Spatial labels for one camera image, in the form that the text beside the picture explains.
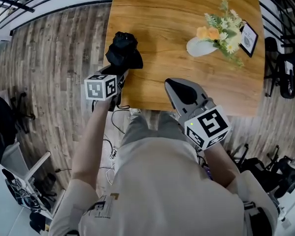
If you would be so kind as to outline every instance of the shoe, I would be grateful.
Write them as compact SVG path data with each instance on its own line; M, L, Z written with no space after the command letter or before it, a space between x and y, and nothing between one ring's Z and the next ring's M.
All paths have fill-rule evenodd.
M141 109L130 108L129 111L130 111L130 114L131 114L131 115L141 114Z

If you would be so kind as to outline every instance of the gray shorts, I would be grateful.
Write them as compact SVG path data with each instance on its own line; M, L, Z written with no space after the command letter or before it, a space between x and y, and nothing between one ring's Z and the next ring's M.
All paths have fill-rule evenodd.
M164 137L188 141L179 128L179 123L166 112L160 114L158 130L150 130L145 117L142 114L134 114L122 139L121 146L146 137Z

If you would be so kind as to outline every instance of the black office chair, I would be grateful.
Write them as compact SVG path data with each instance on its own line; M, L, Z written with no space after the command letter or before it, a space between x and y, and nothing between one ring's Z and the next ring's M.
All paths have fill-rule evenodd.
M265 166L258 158L245 159L248 152L248 145L245 145L245 152L238 162L231 157L240 172L250 171L252 175L257 179L265 192L270 193L274 191L275 198L281 198L285 193L291 193L295 189L295 169L292 168L288 162L291 161L288 157L284 157L277 161L279 146L275 147L275 153L273 159L270 155L267 156L271 159L271 162Z
M15 142L17 133L15 126L20 125L21 128L28 133L28 128L24 125L23 118L28 117L35 119L34 115L26 116L20 112L21 99L25 96L26 94L21 94L16 107L12 99L12 109L7 102L0 97L0 163L6 147Z
M295 46L294 50L288 54L281 54L278 52L276 40L272 37L265 39L265 50L267 52L278 53L276 59L271 55L266 54L265 63L271 70L270 75L266 75L265 79L272 79L270 93L266 93L266 97L271 97L274 85L280 86L280 93L283 98L291 99L295 97ZM293 65L293 72L287 74L285 71L285 61Z
M29 215L29 225L30 227L35 230L37 233L40 234L41 231L45 231L46 227L46 217L41 215L40 213L32 212Z

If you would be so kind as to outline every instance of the white vase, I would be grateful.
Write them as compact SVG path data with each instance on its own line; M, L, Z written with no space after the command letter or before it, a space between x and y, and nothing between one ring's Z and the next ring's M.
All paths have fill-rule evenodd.
M193 57L207 55L216 49L212 42L201 41L198 37L190 39L187 43L187 52Z

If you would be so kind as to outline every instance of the white marker cube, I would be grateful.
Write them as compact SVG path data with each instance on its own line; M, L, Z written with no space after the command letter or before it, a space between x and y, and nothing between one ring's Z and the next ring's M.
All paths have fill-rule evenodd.
M216 106L185 122L185 135L201 149L223 140L231 129L221 106Z
M88 100L106 100L117 94L117 76L95 74L84 80Z

